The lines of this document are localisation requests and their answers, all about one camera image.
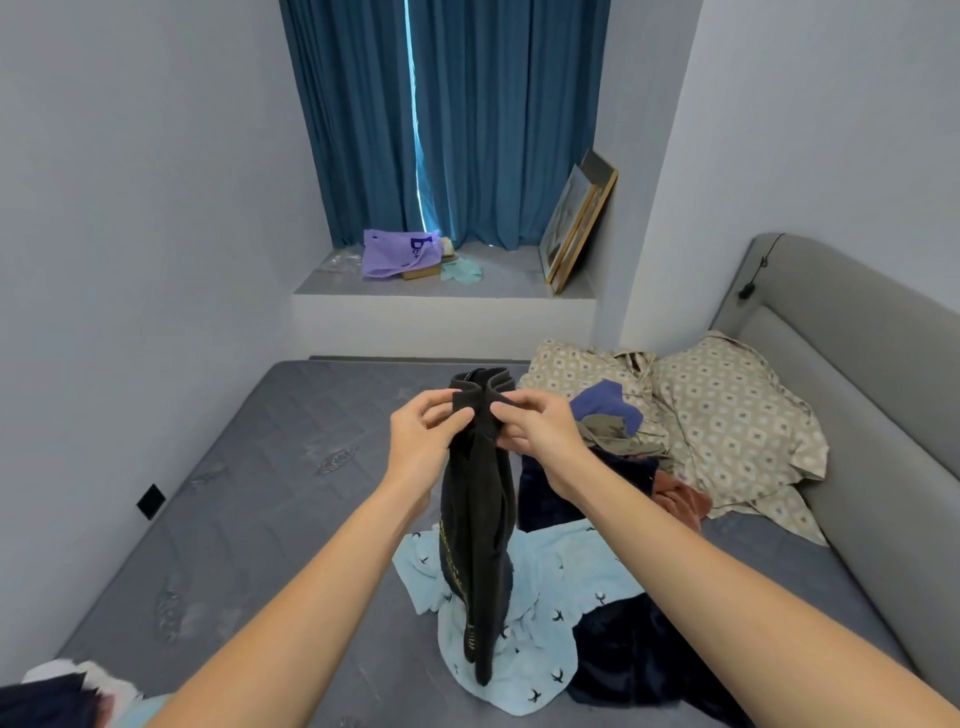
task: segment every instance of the forearm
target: forearm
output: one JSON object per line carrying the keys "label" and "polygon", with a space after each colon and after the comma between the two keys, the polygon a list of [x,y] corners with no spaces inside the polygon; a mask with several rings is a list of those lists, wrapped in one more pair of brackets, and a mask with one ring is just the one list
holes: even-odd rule
{"label": "forearm", "polygon": [[588,453],[575,504],[760,725],[955,725],[960,714],[852,632],[662,511]]}
{"label": "forearm", "polygon": [[302,726],[329,685],[414,504],[378,489],[151,722]]}

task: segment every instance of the purple plastic bag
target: purple plastic bag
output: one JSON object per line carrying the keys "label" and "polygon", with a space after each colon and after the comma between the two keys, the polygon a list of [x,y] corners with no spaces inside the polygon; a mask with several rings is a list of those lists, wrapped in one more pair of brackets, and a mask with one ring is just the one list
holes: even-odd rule
{"label": "purple plastic bag", "polygon": [[435,265],[444,257],[440,231],[363,231],[363,275],[385,279]]}

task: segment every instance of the framed picture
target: framed picture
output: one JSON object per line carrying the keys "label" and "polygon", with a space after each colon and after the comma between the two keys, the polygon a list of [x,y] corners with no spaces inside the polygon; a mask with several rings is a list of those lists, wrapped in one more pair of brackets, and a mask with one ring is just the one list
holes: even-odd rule
{"label": "framed picture", "polygon": [[549,283],[560,269],[573,233],[596,191],[597,187],[590,182],[580,166],[574,164],[546,226],[546,232],[540,240],[540,265],[543,266],[546,282]]}
{"label": "framed picture", "polygon": [[600,216],[600,211],[603,209],[607,198],[610,197],[613,185],[616,183],[617,171],[592,149],[584,155],[584,160],[580,163],[580,169],[596,190],[596,193],[589,200],[576,229],[570,235],[568,245],[559,255],[561,259],[559,264],[556,264],[553,275],[547,281],[550,283],[554,295],[564,290],[566,280],[570,277],[570,272],[577,262],[577,257],[583,250],[584,243],[587,242],[590,231],[593,230],[593,225]]}

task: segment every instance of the hand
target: hand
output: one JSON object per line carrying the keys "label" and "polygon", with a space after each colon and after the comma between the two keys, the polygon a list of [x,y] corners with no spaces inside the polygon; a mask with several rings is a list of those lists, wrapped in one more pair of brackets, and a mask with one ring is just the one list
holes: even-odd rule
{"label": "hand", "polygon": [[453,412],[455,389],[421,392],[390,416],[390,456],[381,489],[409,497],[411,516],[430,502],[450,440],[473,419],[469,407]]}
{"label": "hand", "polygon": [[494,402],[493,416],[504,424],[496,443],[504,449],[532,455],[540,461],[550,487],[571,500],[572,487],[560,477],[570,458],[590,457],[564,397],[537,389],[505,392],[515,406]]}

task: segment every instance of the bed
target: bed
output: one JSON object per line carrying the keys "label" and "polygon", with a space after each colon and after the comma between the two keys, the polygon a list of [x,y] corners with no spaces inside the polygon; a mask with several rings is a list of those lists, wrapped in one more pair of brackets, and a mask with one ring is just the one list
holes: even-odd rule
{"label": "bed", "polygon": [[[715,326],[763,353],[815,408],[827,480],[804,489],[832,548],[756,516],[705,522],[727,552],[960,701],[960,317],[814,241],[752,244]],[[525,367],[510,365],[515,377]],[[922,375],[917,375],[918,367]],[[172,692],[261,608],[370,493],[387,416],[466,363],[275,365],[105,589],[62,655],[148,695]],[[515,463],[515,476],[519,467]],[[439,488],[415,524],[439,514]],[[561,694],[513,718],[463,691],[394,570],[378,587],[311,725],[710,726],[689,706],[596,709]]]}

